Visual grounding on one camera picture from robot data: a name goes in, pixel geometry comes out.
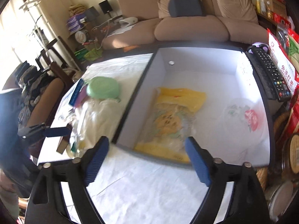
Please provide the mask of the brown three-seat sofa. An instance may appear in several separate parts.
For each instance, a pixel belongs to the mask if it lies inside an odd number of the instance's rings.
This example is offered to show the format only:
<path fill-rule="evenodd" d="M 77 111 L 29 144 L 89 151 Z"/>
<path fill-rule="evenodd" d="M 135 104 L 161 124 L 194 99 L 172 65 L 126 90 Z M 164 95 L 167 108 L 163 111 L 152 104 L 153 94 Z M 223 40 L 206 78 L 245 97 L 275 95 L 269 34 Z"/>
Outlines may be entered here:
<path fill-rule="evenodd" d="M 232 41 L 247 45 L 268 43 L 251 0 L 200 0 L 203 15 L 173 17 L 170 0 L 118 0 L 125 19 L 137 18 L 132 28 L 103 39 L 105 50 L 158 41 Z"/>

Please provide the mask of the yellow snack bag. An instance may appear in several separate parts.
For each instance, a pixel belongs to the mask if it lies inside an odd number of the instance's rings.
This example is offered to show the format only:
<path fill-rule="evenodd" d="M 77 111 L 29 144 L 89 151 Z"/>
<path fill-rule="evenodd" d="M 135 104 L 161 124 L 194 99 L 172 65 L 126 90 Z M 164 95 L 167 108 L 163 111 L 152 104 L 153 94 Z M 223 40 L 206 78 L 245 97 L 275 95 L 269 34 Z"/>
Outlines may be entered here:
<path fill-rule="evenodd" d="M 188 88 L 160 87 L 134 150 L 163 160 L 190 163 L 184 142 L 195 132 L 195 116 L 206 98 L 206 93 Z"/>

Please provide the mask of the pile of folded clothes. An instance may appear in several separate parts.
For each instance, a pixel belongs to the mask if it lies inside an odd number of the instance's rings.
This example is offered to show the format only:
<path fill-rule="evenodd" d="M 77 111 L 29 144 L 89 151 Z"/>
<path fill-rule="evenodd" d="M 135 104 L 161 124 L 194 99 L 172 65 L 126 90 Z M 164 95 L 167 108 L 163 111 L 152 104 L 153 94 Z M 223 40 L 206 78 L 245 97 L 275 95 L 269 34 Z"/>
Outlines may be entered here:
<path fill-rule="evenodd" d="M 16 84 L 22 89 L 22 108 L 18 115 L 18 127 L 24 128 L 42 94 L 55 77 L 38 70 L 36 66 L 30 65 L 27 61 L 16 68 L 14 75 Z"/>

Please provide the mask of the black speaker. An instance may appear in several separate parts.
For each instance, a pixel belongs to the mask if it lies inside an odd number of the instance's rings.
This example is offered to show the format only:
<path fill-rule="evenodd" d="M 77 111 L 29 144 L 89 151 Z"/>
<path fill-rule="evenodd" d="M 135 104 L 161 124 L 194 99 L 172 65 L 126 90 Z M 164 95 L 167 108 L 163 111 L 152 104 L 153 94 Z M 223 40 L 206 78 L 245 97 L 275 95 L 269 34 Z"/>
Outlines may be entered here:
<path fill-rule="evenodd" d="M 108 14 L 108 13 L 111 13 L 113 11 L 113 8 L 110 5 L 108 0 L 102 1 L 101 3 L 99 3 L 99 6 L 100 6 L 100 8 L 101 8 L 101 10 L 104 14 Z"/>

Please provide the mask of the striped white tablecloth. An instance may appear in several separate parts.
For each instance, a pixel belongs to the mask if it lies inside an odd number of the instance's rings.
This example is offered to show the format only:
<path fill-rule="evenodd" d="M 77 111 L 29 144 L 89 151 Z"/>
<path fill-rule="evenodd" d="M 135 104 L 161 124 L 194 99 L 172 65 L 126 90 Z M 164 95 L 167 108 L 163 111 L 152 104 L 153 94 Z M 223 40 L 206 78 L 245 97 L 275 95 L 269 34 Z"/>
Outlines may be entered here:
<path fill-rule="evenodd" d="M 114 77 L 125 86 L 121 117 L 150 54 L 127 56 L 91 65 L 83 80 Z M 39 163 L 69 159 L 56 152 L 59 138 L 45 139 Z M 137 157 L 116 146 L 110 150 L 96 180 L 87 191 L 105 223 L 190 223 L 208 188 L 193 169 L 179 168 Z"/>

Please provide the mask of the brown sanding sponge block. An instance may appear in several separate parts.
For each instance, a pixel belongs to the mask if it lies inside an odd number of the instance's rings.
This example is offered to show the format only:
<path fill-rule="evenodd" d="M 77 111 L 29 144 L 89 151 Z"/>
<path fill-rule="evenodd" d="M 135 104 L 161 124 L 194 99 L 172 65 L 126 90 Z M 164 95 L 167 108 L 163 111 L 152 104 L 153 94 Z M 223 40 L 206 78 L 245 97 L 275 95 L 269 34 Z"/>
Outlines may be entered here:
<path fill-rule="evenodd" d="M 56 152 L 59 154 L 63 154 L 66 147 L 70 143 L 70 135 L 73 130 L 73 127 L 70 124 L 67 124 L 65 129 L 62 132 L 62 136 L 60 137 L 59 144 L 57 146 Z"/>

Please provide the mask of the white plastic gloves pile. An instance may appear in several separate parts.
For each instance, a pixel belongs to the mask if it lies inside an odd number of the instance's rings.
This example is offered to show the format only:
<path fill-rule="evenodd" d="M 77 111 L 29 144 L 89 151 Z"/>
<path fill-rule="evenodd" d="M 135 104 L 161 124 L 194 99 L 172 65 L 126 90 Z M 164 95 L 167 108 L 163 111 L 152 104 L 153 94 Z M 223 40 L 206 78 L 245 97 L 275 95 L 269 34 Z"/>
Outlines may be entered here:
<path fill-rule="evenodd" d="M 119 99 L 87 99 L 71 111 L 66 122 L 72 126 L 66 147 L 69 157 L 82 157 L 102 136 L 112 140 L 124 113 L 125 105 Z"/>

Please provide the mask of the black storage box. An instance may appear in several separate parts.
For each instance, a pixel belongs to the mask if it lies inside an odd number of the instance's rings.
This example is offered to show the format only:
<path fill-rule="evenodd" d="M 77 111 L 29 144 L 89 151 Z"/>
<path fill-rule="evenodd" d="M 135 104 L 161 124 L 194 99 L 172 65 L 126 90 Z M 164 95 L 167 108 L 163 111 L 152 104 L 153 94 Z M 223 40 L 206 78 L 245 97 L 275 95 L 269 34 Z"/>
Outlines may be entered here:
<path fill-rule="evenodd" d="M 112 142 L 186 165 L 189 136 L 229 164 L 273 163 L 266 94 L 245 52 L 182 46 L 147 54 Z"/>

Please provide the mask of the green oval case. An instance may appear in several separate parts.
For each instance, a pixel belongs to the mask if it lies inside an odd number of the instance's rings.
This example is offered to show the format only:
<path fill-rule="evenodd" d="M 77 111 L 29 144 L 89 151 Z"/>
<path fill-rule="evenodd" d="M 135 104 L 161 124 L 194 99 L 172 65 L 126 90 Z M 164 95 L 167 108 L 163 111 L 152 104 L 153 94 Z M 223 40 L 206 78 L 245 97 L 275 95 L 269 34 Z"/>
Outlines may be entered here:
<path fill-rule="evenodd" d="M 86 92 L 94 99 L 116 99 L 120 94 L 120 86 L 114 78 L 97 76 L 88 81 Z"/>

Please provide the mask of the white glove box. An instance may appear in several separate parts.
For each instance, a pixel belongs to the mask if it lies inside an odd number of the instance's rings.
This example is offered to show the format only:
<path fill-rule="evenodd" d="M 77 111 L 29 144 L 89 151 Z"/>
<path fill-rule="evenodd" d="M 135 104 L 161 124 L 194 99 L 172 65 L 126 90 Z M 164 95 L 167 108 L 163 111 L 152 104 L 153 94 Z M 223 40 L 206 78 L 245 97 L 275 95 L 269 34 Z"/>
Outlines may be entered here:
<path fill-rule="evenodd" d="M 72 96 L 73 94 L 78 95 L 78 90 L 76 88 L 78 85 L 83 86 L 84 82 L 85 81 L 80 78 L 62 97 L 58 110 L 54 116 L 53 123 L 51 124 L 52 128 L 66 126 L 66 124 L 72 122 L 75 115 L 75 109 L 73 105 L 70 105 L 70 101 L 74 102 Z"/>

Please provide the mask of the dark blue lumbar cushion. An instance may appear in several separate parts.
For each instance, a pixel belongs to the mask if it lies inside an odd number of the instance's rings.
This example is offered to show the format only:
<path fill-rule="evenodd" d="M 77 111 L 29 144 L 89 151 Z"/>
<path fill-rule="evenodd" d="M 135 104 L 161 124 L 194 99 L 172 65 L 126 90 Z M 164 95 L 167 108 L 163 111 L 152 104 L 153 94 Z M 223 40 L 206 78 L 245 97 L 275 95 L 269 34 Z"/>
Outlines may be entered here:
<path fill-rule="evenodd" d="M 170 0 L 168 12 L 172 18 L 206 16 L 201 0 Z"/>

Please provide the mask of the black remote control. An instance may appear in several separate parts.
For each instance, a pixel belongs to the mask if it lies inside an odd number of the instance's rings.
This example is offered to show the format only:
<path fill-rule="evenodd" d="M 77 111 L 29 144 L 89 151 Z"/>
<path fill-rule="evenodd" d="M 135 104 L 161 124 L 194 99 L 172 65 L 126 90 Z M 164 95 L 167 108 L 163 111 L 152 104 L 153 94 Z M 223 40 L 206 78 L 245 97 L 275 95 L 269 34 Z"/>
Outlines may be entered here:
<path fill-rule="evenodd" d="M 251 45 L 247 49 L 247 56 L 258 74 L 267 98 L 278 102 L 289 101 L 291 99 L 290 90 L 272 61 L 269 51 L 265 51 L 265 48 L 268 48 L 265 44 Z"/>

